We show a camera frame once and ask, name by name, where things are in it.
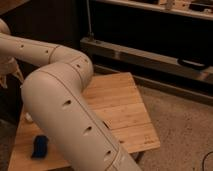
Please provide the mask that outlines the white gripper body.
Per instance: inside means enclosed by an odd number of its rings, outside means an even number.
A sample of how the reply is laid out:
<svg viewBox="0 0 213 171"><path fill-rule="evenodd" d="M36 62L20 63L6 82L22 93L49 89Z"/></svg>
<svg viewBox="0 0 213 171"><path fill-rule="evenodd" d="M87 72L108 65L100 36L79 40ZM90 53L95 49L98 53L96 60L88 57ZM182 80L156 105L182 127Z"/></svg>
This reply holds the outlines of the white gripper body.
<svg viewBox="0 0 213 171"><path fill-rule="evenodd" d="M17 70L17 62L13 57L0 56L0 76L12 74Z"/></svg>

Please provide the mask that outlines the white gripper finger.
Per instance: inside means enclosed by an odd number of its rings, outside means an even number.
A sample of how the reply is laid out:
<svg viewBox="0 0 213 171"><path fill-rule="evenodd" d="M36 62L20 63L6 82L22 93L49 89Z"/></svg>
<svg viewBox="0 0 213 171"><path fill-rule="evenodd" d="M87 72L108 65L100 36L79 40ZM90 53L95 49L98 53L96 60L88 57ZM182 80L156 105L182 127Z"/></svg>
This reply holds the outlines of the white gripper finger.
<svg viewBox="0 0 213 171"><path fill-rule="evenodd" d="M13 76L15 76L21 83L24 82L24 77L19 67L16 68L16 71L13 73Z"/></svg>
<svg viewBox="0 0 213 171"><path fill-rule="evenodd" d="M7 77L4 75L4 76L1 76L0 75L0 85L6 89L7 88Z"/></svg>

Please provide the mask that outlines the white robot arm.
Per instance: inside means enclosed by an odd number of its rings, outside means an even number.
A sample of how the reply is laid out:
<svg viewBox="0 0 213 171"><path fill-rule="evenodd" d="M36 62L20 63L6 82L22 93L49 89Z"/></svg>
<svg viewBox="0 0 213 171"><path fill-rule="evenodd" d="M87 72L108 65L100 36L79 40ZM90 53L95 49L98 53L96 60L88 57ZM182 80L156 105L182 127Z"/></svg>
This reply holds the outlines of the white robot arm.
<svg viewBox="0 0 213 171"><path fill-rule="evenodd" d="M141 171L82 96L93 76L87 55L15 37L0 19L0 56L37 67L21 86L24 107L75 171Z"/></svg>

